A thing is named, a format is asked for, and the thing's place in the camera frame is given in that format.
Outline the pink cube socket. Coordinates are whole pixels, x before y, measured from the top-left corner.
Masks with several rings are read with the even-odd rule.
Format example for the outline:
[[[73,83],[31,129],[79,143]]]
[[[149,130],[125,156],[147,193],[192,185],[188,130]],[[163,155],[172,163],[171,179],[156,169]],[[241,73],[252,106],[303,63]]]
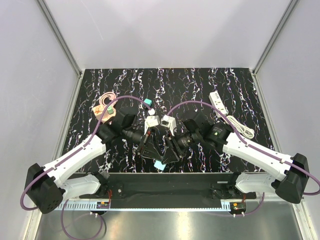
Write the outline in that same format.
[[[103,115],[103,111],[105,109],[105,106],[102,104],[99,104],[97,106],[94,106],[92,108],[93,114],[96,117],[97,120],[101,119],[101,116]]]

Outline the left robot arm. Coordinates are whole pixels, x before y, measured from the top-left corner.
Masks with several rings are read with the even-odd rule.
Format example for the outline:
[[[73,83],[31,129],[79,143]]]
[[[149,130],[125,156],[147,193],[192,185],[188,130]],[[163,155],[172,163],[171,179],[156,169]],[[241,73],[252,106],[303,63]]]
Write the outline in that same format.
[[[157,115],[148,116],[144,130],[132,127],[134,114],[115,116],[111,122],[100,124],[81,144],[60,158],[40,166],[29,167],[25,181],[27,196],[42,214],[56,209],[62,201],[81,195],[103,198],[108,193],[105,178],[99,173],[84,177],[70,177],[91,160],[103,155],[118,138],[131,141],[138,147],[136,154],[145,159],[161,160],[162,153],[155,139],[154,127],[160,124]]]

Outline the teal plug adapter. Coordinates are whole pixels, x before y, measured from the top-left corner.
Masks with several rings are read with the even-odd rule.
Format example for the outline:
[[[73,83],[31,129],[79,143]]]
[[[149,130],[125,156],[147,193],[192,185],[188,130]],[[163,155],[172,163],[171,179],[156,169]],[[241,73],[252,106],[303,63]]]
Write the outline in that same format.
[[[152,100],[146,98],[144,101],[143,101],[145,104],[147,104],[150,108],[152,107]]]

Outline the mint plug adapter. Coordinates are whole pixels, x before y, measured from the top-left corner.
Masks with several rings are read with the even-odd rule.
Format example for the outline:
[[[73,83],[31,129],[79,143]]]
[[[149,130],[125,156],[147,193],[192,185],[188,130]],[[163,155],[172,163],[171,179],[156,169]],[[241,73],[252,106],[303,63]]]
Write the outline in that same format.
[[[163,171],[166,167],[166,164],[162,164],[160,161],[156,160],[153,165],[156,169]]]

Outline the green usb charger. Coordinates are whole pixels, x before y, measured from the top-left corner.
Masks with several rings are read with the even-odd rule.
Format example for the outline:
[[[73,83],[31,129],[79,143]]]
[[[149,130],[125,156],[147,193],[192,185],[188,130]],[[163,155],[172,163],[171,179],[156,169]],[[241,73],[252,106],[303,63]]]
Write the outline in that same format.
[[[107,108],[107,112],[108,112],[109,114],[112,114],[112,113],[114,112],[114,110],[113,110],[113,108],[112,108],[111,106],[109,106],[109,107]]]

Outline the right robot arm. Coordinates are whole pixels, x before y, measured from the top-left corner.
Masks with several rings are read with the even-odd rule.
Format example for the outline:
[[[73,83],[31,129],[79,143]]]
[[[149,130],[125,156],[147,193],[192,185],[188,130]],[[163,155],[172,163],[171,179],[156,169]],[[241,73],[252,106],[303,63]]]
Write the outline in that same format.
[[[237,134],[224,122],[209,123],[205,117],[195,112],[183,121],[187,129],[182,134],[174,132],[175,118],[165,115],[160,120],[170,133],[166,145],[172,151],[164,164],[183,157],[192,145],[202,144],[219,153],[236,156],[263,169],[263,173],[236,172],[226,185],[232,198],[251,192],[275,193],[281,199],[299,204],[309,180],[307,157],[296,153],[294,156],[268,149],[244,136]]]

